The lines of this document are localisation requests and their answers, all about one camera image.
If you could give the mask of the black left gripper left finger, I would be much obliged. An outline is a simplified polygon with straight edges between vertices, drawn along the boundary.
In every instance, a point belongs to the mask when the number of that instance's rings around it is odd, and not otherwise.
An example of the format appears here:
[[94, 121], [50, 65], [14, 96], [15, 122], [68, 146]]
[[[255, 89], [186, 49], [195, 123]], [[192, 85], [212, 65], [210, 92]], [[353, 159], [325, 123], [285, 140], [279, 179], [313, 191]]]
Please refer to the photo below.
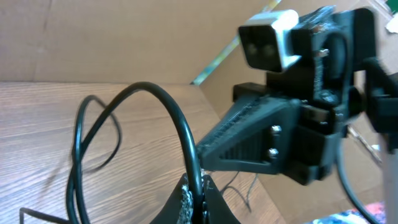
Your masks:
[[188, 178], [183, 174], [170, 197], [150, 224], [192, 224], [193, 196]]

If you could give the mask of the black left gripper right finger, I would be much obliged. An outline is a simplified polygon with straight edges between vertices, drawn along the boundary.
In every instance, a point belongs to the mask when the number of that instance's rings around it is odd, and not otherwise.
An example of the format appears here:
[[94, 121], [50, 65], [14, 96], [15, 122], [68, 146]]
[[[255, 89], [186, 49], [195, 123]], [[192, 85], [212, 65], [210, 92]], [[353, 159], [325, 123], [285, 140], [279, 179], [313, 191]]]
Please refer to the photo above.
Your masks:
[[225, 202], [213, 179], [209, 175], [203, 176], [203, 212], [204, 224], [240, 224]]

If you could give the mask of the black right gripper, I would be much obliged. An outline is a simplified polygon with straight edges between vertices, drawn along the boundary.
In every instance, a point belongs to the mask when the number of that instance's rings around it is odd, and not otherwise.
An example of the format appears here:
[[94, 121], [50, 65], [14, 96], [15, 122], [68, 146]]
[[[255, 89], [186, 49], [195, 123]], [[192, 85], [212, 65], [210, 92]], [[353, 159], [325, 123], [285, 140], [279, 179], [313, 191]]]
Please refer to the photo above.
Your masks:
[[235, 85], [235, 103], [197, 143], [201, 168], [282, 172], [302, 185], [328, 176], [347, 125], [363, 111], [354, 73], [376, 55], [374, 25], [365, 7], [325, 6], [302, 16], [287, 31], [299, 59], [283, 74], [267, 75], [269, 88], [291, 98], [263, 96], [266, 86], [258, 83]]

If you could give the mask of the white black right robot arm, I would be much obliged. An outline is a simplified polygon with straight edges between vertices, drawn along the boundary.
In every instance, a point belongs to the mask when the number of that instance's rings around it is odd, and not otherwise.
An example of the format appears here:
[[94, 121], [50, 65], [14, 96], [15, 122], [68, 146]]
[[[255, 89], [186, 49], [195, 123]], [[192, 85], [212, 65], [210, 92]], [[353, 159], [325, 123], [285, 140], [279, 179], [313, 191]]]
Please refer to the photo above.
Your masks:
[[372, 10], [261, 12], [238, 34], [266, 84], [234, 86], [233, 106], [197, 144], [201, 167], [284, 174], [301, 185], [336, 169], [349, 201], [374, 223], [348, 183], [341, 143], [365, 112], [385, 142], [384, 180], [397, 183], [397, 75], [377, 59]]

